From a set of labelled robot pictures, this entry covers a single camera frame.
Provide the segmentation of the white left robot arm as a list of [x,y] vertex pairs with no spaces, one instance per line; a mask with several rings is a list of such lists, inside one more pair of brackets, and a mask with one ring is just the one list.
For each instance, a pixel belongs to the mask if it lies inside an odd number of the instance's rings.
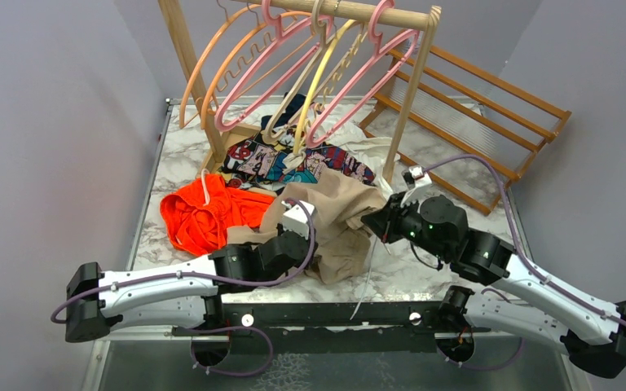
[[317,248],[314,231],[282,231],[263,244],[229,244],[215,253],[152,270],[104,272],[80,265],[66,287],[64,339],[82,343],[126,327],[171,325],[210,335],[223,326],[221,295],[279,285],[302,272]]

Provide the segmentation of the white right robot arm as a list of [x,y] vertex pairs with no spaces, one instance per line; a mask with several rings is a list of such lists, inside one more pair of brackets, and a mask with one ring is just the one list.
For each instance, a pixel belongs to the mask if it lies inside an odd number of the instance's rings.
[[452,285],[438,309],[450,332],[489,328],[548,343],[591,375],[614,379],[626,367],[626,301],[592,298],[526,263],[499,237],[471,228],[464,209],[443,195],[402,204],[404,194],[361,218],[384,243],[405,239],[485,288],[512,294],[525,306]]

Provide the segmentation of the beige shorts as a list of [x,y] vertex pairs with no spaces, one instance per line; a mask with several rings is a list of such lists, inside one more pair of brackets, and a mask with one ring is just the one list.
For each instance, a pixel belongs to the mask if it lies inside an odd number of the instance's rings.
[[323,284],[361,275],[371,246],[370,230],[361,217],[382,209],[387,198],[378,188],[328,168],[323,169],[317,183],[287,184],[263,214],[258,228],[231,226],[227,242],[260,244],[274,237],[288,198],[315,207],[318,247],[306,274]]

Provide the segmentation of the orange mesh shorts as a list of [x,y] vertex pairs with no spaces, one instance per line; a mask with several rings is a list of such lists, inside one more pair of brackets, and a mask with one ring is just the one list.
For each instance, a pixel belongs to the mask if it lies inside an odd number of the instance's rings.
[[202,174],[166,195],[159,211],[174,248],[199,257],[226,245],[230,227],[259,227],[274,200],[229,187],[220,174]]

